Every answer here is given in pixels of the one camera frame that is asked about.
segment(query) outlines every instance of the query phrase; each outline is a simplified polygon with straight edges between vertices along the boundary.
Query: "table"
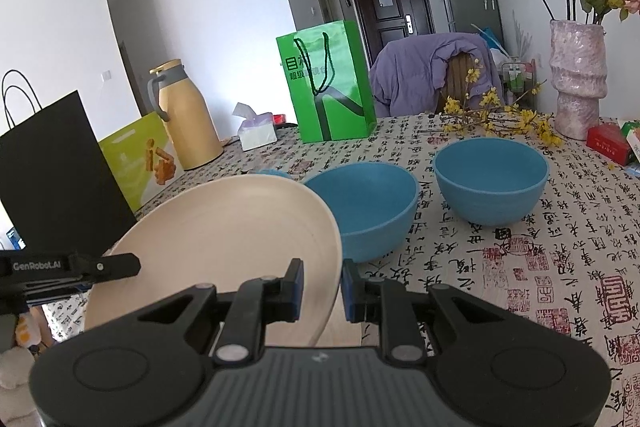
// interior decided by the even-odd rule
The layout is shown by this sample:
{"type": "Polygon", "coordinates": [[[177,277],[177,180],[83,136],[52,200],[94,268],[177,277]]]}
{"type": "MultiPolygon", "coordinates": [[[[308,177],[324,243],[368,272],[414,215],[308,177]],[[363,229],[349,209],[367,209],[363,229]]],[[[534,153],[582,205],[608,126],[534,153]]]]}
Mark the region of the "table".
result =
{"type": "MultiPolygon", "coordinates": [[[[414,223],[401,247],[361,271],[399,280],[412,291],[449,283],[590,344],[607,361],[612,379],[598,427],[640,426],[636,179],[581,142],[567,140],[549,150],[535,138],[518,137],[541,148],[551,166],[548,185],[521,222],[487,229],[462,221],[442,199],[431,158],[457,138],[441,129],[438,117],[421,115],[382,120],[363,140],[302,144],[297,131],[287,129],[278,132],[278,142],[248,153],[236,143],[218,160],[187,172],[138,217],[186,188],[255,168],[281,168],[302,180],[348,162],[401,165],[420,182],[414,223]]],[[[78,296],[48,306],[60,338],[82,330],[84,304],[86,296],[78,296]]],[[[370,333],[373,328],[366,329],[365,341],[370,333]]]]}

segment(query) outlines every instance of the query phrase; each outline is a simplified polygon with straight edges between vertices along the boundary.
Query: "chair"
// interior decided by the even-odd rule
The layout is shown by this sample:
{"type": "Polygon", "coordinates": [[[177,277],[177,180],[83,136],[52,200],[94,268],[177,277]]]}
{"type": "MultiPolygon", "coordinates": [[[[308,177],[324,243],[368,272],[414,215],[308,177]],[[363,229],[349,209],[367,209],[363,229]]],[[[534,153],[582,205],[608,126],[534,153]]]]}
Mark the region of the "chair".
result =
{"type": "Polygon", "coordinates": [[[467,53],[461,53],[449,60],[447,78],[444,87],[440,90],[440,100],[436,113],[444,111],[444,105],[448,97],[464,102],[467,93],[466,76],[469,70],[475,68],[474,59],[467,53]]]}

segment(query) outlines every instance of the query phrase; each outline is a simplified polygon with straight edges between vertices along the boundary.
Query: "tissue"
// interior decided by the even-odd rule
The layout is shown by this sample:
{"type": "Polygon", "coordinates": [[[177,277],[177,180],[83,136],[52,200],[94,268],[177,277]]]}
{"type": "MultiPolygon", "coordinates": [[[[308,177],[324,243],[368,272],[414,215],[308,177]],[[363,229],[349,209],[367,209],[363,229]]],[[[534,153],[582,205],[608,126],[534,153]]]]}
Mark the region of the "tissue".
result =
{"type": "Polygon", "coordinates": [[[278,140],[273,126],[273,113],[255,114],[250,106],[238,103],[233,115],[244,118],[240,129],[238,129],[238,137],[243,151],[257,149],[278,140]]]}

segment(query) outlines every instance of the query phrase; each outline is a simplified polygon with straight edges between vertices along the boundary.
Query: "red packaging box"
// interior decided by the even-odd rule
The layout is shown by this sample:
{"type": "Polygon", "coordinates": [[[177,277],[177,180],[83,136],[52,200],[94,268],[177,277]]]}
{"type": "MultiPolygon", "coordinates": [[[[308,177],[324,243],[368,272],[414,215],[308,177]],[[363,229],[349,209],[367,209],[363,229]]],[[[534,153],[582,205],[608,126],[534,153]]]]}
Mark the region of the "red packaging box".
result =
{"type": "Polygon", "coordinates": [[[625,166],[635,158],[631,146],[615,123],[592,127],[587,135],[587,147],[625,166]]]}

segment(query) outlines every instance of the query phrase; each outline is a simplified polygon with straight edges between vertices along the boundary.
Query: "light green paper bag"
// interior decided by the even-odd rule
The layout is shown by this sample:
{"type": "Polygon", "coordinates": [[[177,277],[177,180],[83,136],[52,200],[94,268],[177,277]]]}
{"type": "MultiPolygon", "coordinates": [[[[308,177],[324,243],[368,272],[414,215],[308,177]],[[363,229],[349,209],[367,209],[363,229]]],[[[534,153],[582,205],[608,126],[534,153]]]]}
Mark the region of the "light green paper bag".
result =
{"type": "Polygon", "coordinates": [[[184,174],[156,113],[108,136],[100,149],[134,212],[184,174]]]}
{"type": "Polygon", "coordinates": [[[369,73],[355,22],[324,24],[277,41],[303,142],[366,138],[375,130],[369,73]]]}

